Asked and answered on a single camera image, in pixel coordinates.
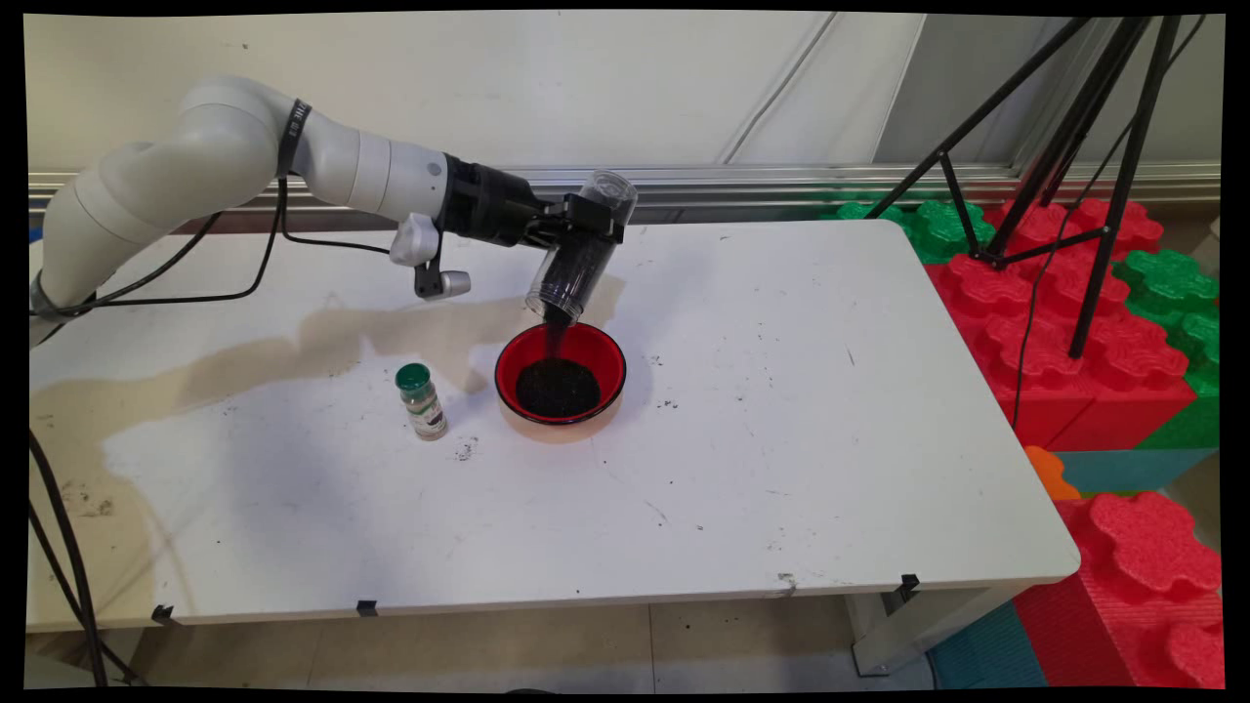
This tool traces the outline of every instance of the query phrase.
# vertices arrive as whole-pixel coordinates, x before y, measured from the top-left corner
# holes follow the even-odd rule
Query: white wall
[[[494,165],[719,163],[824,13],[25,15],[29,165],[159,140],[235,73],[344,123]],[[845,13],[735,163],[866,163],[924,15]]]

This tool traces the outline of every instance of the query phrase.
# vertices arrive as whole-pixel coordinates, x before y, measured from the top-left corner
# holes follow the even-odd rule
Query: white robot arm
[[[30,318],[30,346],[69,319],[56,309],[81,304],[144,246],[188,220],[251,200],[288,170],[324,201],[401,223],[415,215],[434,225],[435,241],[442,231],[552,250],[572,231],[620,241],[621,228],[599,203],[572,195],[545,203],[518,176],[341,125],[256,81],[220,76],[186,95],[170,139],[128,144],[52,198],[44,268],[31,286],[38,315]],[[396,259],[394,249],[392,260],[415,266],[439,246],[426,239],[416,249],[418,260]],[[440,273],[436,263],[432,271],[418,269],[419,295],[468,290],[468,276]],[[422,273],[432,275],[424,285]]]

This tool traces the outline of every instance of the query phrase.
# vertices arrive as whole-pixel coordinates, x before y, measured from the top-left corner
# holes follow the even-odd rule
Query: table leg
[[[918,590],[886,615],[881,595],[848,595],[860,675],[886,675],[1011,600],[1026,585]]]

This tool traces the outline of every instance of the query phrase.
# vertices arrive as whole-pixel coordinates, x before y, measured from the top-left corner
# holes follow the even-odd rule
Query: tripod leg
[[[1008,248],[1008,239],[1011,233],[1015,231],[1016,225],[1024,219],[1025,211],[1032,204],[1034,199],[1038,196],[1038,191],[1041,190],[1042,181],[1048,175],[1059,165],[1059,159],[1064,153],[1068,144],[1071,143],[1076,134],[1076,128],[1080,126],[1081,120],[1092,105],[1094,100],[1101,94],[1105,85],[1111,78],[1111,70],[1119,64],[1120,56],[1125,53],[1131,54],[1132,49],[1138,45],[1138,39],[1141,38],[1141,30],[1150,21],[1150,18],[1125,18],[1120,20],[1120,26],[1116,28],[1115,34],[1111,35],[1111,41],[1108,44],[1106,49],[1102,50],[1102,55],[1099,56],[1098,64],[1094,65],[1094,70],[1090,76],[1085,80],[1085,85],[1081,86],[1080,93],[1076,94],[1076,99],[1072,105],[1068,109],[1064,115],[1062,121],[1055,130],[1055,135],[1046,144],[1041,155],[1038,156],[1038,161],[1034,164],[1032,170],[1029,176],[1020,184],[1020,190],[1016,191],[1015,203],[1008,211],[1008,216],[1002,219],[1002,224],[999,225],[998,234],[986,246],[986,250],[995,256],[1001,256],[1002,251]]]
[[[1129,204],[1129,188],[1132,186],[1132,178],[1138,173],[1141,148],[1146,143],[1146,130],[1150,128],[1150,118],[1155,111],[1155,101],[1159,99],[1159,86],[1162,85],[1164,73],[1168,70],[1168,58],[1171,54],[1172,43],[1176,41],[1179,26],[1180,15],[1168,15],[1159,28],[1159,39],[1155,40],[1155,50],[1150,55],[1150,68],[1146,70],[1141,98],[1138,100],[1132,131],[1129,133],[1129,143],[1124,148],[1124,161],[1120,164],[1120,174],[1115,179],[1115,190],[1108,208],[1106,225],[1104,226],[1106,231],[1099,240],[1094,270],[1090,271],[1090,281],[1085,286],[1085,299],[1081,300],[1081,313],[1076,319],[1076,331],[1072,333],[1072,345],[1068,350],[1068,355],[1072,359],[1080,359],[1081,354],[1085,353],[1085,340],[1089,338],[1090,324],[1094,321],[1094,309],[1098,306],[1098,296],[1102,291],[1106,268],[1111,263],[1115,235],[1120,231],[1124,209]]]
[[[1146,25],[1142,24],[1141,34],[1145,34],[1145,31],[1146,31]],[[1099,113],[1102,111],[1102,105],[1106,104],[1108,96],[1111,95],[1111,90],[1115,88],[1115,84],[1120,80],[1120,74],[1124,73],[1124,66],[1126,66],[1129,64],[1129,59],[1132,58],[1132,50],[1135,49],[1135,45],[1136,43],[1134,43],[1134,45],[1131,46],[1128,46],[1128,50],[1120,55],[1119,63],[1111,69],[1110,80],[1106,81],[1106,85],[1102,88],[1101,91],[1099,91],[1099,94],[1094,98],[1094,101],[1089,105],[1085,114],[1081,116],[1081,121],[1076,128],[1076,134],[1072,136],[1071,143],[1068,145],[1065,154],[1060,160],[1059,169],[1056,169],[1055,173],[1050,175],[1050,183],[1048,183],[1046,188],[1041,191],[1041,200],[1039,201],[1039,204],[1042,208],[1050,205],[1050,201],[1055,199],[1055,193],[1058,193],[1059,186],[1062,185],[1064,176],[1068,175],[1068,169],[1070,169],[1072,161],[1076,160],[1076,154],[1081,150],[1081,145],[1085,143],[1085,138],[1089,136],[1090,128],[1094,126],[1094,121],[1098,119]]]
[[[866,219],[870,220],[875,219],[878,215],[884,213],[886,208],[892,205],[895,200],[898,200],[904,193],[908,191],[909,188],[911,188],[912,185],[915,185],[918,180],[920,180],[920,176],[925,175],[926,173],[929,173],[929,169],[934,168],[934,164],[938,163],[939,154],[950,151],[951,146],[959,144],[960,139],[964,139],[965,136],[968,136],[968,133],[976,129],[976,125],[981,124],[981,120],[984,120],[986,115],[994,111],[994,109],[998,108],[999,104],[1008,98],[1008,95],[1011,95],[1011,91],[1019,88],[1021,83],[1028,80],[1029,76],[1032,75],[1035,70],[1038,70],[1038,66],[1045,64],[1046,59],[1049,59],[1055,51],[1058,51],[1060,46],[1062,46],[1069,39],[1071,39],[1071,36],[1076,34],[1089,21],[1090,21],[1089,18],[1072,18],[1071,20],[1069,20],[1068,24],[1064,25],[1064,29],[1059,30],[1059,33],[1055,34],[1055,36],[1052,36],[1050,41],[1048,41],[1041,49],[1039,49],[1036,54],[1030,56],[1029,60],[1025,61],[1025,64],[1020,66],[1020,69],[1016,73],[1011,74],[1011,78],[1009,78],[1006,83],[999,86],[999,89],[995,90],[994,94],[990,95],[989,99],[986,99],[985,103],[982,103],[981,106],[978,108],[975,113],[969,115],[969,118],[964,120],[962,124],[955,128],[955,131],[950,133],[950,135],[946,136],[946,139],[941,140],[941,144],[939,144],[936,149],[934,149],[928,156],[924,158],[924,160],[920,161],[920,165],[912,169],[911,173],[909,173],[906,178],[904,178],[902,181],[899,183],[899,185],[894,186],[894,190],[891,190],[889,195],[886,195],[880,203],[878,203],[872,208],[872,210],[869,211]]]

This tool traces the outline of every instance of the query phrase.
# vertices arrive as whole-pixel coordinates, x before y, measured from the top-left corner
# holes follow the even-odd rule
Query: black wire
[[[44,479],[44,488],[48,490],[48,499],[52,504],[52,514],[56,515],[56,527],[61,530],[61,539],[65,540],[65,552],[70,558],[70,569],[74,572],[74,584],[78,587],[79,602],[81,603],[82,629],[86,632],[88,653],[91,657],[91,675],[98,687],[109,685],[108,675],[104,670],[104,659],[100,650],[100,630],[95,625],[95,609],[91,607],[91,589],[86,583],[86,568],[82,565],[82,553],[79,552],[78,539],[74,537],[74,527],[70,525],[70,517],[65,513],[65,503],[61,502],[61,492],[56,487],[56,477],[52,467],[48,463],[44,448],[35,438],[35,430],[30,433],[30,453],[39,465],[39,475]]]
[[[1176,61],[1181,51],[1189,46],[1190,40],[1194,39],[1195,34],[1198,34],[1198,29],[1202,26],[1204,21],[1206,21],[1206,15],[1199,15],[1198,21],[1194,23],[1192,28],[1190,28],[1189,34],[1185,35],[1185,39],[1181,40],[1176,50],[1172,51],[1171,58],[1168,59],[1168,64],[1164,66],[1164,75],[1168,74],[1168,69],[1170,69]],[[1024,353],[1029,345],[1029,333],[1032,330],[1032,316],[1038,309],[1038,285],[1041,283],[1041,278],[1046,275],[1046,269],[1050,268],[1050,261],[1055,258],[1055,251],[1059,251],[1059,241],[1064,238],[1064,229],[1068,226],[1068,218],[1070,218],[1072,213],[1080,208],[1085,196],[1089,195],[1090,189],[1094,188],[1094,183],[1100,175],[1102,175],[1102,169],[1106,168],[1108,163],[1111,161],[1111,156],[1115,155],[1115,151],[1120,148],[1120,143],[1122,143],[1124,138],[1129,135],[1129,130],[1132,129],[1132,125],[1138,123],[1138,118],[1139,114],[1134,113],[1132,118],[1129,119],[1129,124],[1124,125],[1124,130],[1120,131],[1120,136],[1115,139],[1115,144],[1112,144],[1111,149],[1108,150],[1106,156],[1102,158],[1102,163],[1099,164],[1098,170],[1094,171],[1094,176],[1090,178],[1089,183],[1085,184],[1085,188],[1081,189],[1080,195],[1078,195],[1076,200],[1072,201],[1068,214],[1064,215],[1064,221],[1059,224],[1059,233],[1055,235],[1055,240],[1050,244],[1050,251],[1046,255],[1046,260],[1041,264],[1041,270],[1038,271],[1038,278],[1032,279],[1032,294],[1029,296],[1029,318],[1024,325],[1024,336],[1020,339],[1020,364],[1016,369],[1016,392],[1015,403],[1011,410],[1011,429],[1015,429],[1016,420],[1020,419],[1020,390],[1024,387]]]
[[[30,509],[30,527],[35,530],[35,538],[39,539],[39,545],[42,547],[44,555],[48,557],[48,563],[52,567],[52,575],[56,577],[56,583],[61,585],[61,593],[65,594],[65,600],[70,604],[70,610],[74,612],[74,618],[79,622],[79,624],[82,624],[82,629],[86,629],[86,624],[82,618],[82,609],[79,608],[78,598],[74,595],[74,590],[70,589],[70,582],[65,578],[65,572],[61,570],[61,564],[56,559],[56,553],[52,550],[52,543],[48,539],[48,533],[44,532],[42,523],[39,522],[39,515],[35,513],[35,504],[31,503],[29,498],[26,499],[26,507]],[[104,650],[104,655],[108,657],[115,667],[121,669],[121,673],[125,677],[122,678],[122,683],[130,684],[131,682],[135,682],[139,685],[148,685],[148,682],[126,665],[126,663],[121,660],[121,657],[118,657],[118,654],[110,649],[109,644],[102,639],[100,640],[100,649]]]
[[[929,649],[925,652],[925,659],[929,660],[929,675],[934,679],[934,690],[941,688],[938,685],[938,667],[934,665],[934,650]]]
[[[200,226],[200,230],[196,231],[194,236],[191,236],[191,240],[188,241],[186,244],[184,244],[182,248],[179,249],[176,254],[174,254],[172,256],[170,256],[168,261],[165,261],[164,264],[161,264],[152,273],[145,275],[144,278],[136,280],[135,283],[131,283],[130,285],[128,285],[125,288],[119,288],[118,290],[114,290],[112,293],[110,293],[108,295],[101,295],[100,298],[96,298],[95,300],[92,300],[90,303],[82,303],[81,305],[70,305],[69,308],[58,308],[56,311],[60,313],[60,314],[62,314],[62,315],[80,315],[80,314],[82,314],[82,313],[85,313],[88,310],[91,310],[94,308],[105,306],[105,305],[108,305],[108,303],[110,300],[116,300],[118,298],[121,298],[122,295],[125,295],[128,293],[134,293],[135,290],[139,290],[140,288],[142,288],[142,286],[148,285],[149,283],[156,280],[165,271],[168,271],[171,268],[174,268],[174,264],[181,261],[182,256],[186,256],[188,253],[191,251],[191,249],[195,249],[195,245],[199,244],[201,239],[204,239],[204,235],[209,234],[209,230],[212,229],[212,225],[216,224],[218,218],[220,218],[220,216],[221,216],[221,213],[215,213],[212,216],[210,216],[208,220],[205,220],[204,224]],[[34,315],[35,311],[31,310],[30,314]]]
[[[286,179],[278,179],[278,199],[282,203],[286,201]],[[381,246],[370,246],[368,244],[356,244],[354,241],[330,241],[325,239],[305,239],[302,236],[295,236],[286,231],[286,208],[282,206],[282,236],[294,241],[296,244],[315,244],[318,246],[341,246],[342,249],[361,249],[364,251],[378,251],[379,254],[386,254],[390,256],[389,249],[382,249]]]
[[[110,300],[102,306],[121,306],[121,305],[169,305],[174,303],[211,303],[214,300],[238,300],[240,298],[246,298],[260,288],[261,279],[265,278],[265,269],[269,266],[269,255],[274,250],[274,241],[278,239],[278,220],[281,218],[282,213],[286,211],[286,195],[279,194],[278,208],[274,210],[274,224],[269,228],[269,241],[265,244],[265,255],[260,259],[260,269],[256,270],[256,279],[251,281],[251,285],[246,290],[240,290],[239,293],[226,293],[221,295],[191,295],[188,298],[140,298],[138,300]]]

